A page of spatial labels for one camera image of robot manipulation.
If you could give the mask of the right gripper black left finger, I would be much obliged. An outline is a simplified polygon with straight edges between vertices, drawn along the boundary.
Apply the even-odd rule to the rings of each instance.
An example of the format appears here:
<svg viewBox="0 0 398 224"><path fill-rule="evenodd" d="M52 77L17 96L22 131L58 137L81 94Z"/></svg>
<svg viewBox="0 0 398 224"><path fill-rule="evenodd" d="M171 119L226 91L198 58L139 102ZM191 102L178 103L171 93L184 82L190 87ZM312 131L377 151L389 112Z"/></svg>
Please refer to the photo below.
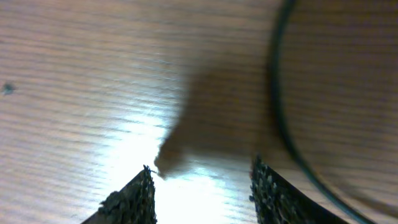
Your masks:
<svg viewBox="0 0 398 224"><path fill-rule="evenodd" d="M156 224L155 186L149 166L120 191L111 192L81 224Z"/></svg>

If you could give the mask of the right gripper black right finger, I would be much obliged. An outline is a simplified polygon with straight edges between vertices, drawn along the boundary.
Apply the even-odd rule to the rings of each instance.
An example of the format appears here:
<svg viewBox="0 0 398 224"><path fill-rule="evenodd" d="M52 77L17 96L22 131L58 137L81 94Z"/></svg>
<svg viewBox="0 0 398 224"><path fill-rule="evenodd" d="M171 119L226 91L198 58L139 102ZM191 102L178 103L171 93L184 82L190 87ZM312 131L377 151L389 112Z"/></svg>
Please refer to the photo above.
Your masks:
<svg viewBox="0 0 398 224"><path fill-rule="evenodd" d="M252 162L250 201L259 224L348 224L290 184L257 156Z"/></svg>

